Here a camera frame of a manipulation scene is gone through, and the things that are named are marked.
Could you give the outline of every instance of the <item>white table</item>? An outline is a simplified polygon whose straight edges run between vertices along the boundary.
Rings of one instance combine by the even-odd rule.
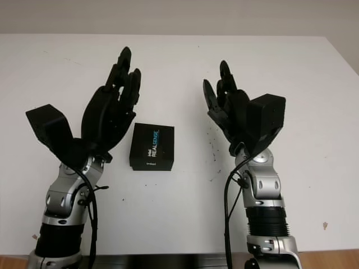
[[[359,247],[359,77],[325,38],[34,34],[0,35],[0,254],[35,247],[58,173],[25,111],[50,103],[79,136],[83,111],[124,46],[142,72],[135,122],[175,126],[174,166],[132,171],[131,126],[99,182],[110,188],[97,195],[98,254],[224,251],[223,188],[234,159],[202,93],[203,78],[216,84],[222,59],[251,98],[287,98],[270,148],[299,250]],[[246,223],[240,202],[233,251],[246,251]],[[88,223],[82,238],[88,253]]]

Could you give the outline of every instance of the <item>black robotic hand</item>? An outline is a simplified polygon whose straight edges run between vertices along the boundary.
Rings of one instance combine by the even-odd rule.
[[[208,115],[222,129],[231,143],[229,153],[237,156],[244,145],[249,156],[265,150],[283,127],[284,97],[265,94],[250,100],[238,90],[225,61],[220,63],[217,96],[208,80],[203,81]]]
[[[38,140],[61,162],[80,169],[89,156],[111,161],[108,151],[124,137],[136,115],[133,108],[139,99],[141,72],[128,73],[130,63],[131,51],[125,47],[105,86],[98,88],[87,105],[81,138],[72,136],[66,117],[51,105],[26,112]]]

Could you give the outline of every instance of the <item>black box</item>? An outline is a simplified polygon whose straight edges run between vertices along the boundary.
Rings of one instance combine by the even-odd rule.
[[[170,171],[174,159],[174,127],[135,123],[130,165],[136,171]]]

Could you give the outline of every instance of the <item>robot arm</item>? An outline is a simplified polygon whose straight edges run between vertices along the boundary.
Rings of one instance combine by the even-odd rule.
[[[86,210],[93,229],[89,268],[93,265],[97,230],[94,191],[104,164],[111,162],[108,151],[127,132],[139,99],[141,73],[138,69],[128,73],[130,62],[131,51],[126,47],[113,65],[105,86],[96,91],[85,110],[81,138],[73,138],[66,117],[51,105],[26,112],[38,140],[61,161],[58,178],[46,196],[40,238],[30,253],[28,269],[79,267]]]
[[[229,241],[232,211],[228,213],[227,193],[234,180],[243,190],[250,233],[247,247],[254,256],[246,262],[245,269],[301,269],[295,238],[289,236],[280,180],[268,149],[283,127],[286,100],[270,94],[250,100],[243,90],[237,89],[225,61],[220,64],[220,76],[217,96],[207,80],[203,89],[208,115],[222,129],[231,144],[229,153],[236,157],[236,168],[224,190],[227,266],[232,269]]]

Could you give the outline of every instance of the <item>black ribbed cylinder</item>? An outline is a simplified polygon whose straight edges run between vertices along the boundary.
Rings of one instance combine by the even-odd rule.
[[[39,257],[61,258],[80,251],[81,234],[84,224],[56,226],[42,224],[35,254]]]
[[[289,236],[286,211],[282,207],[248,207],[250,235]]]

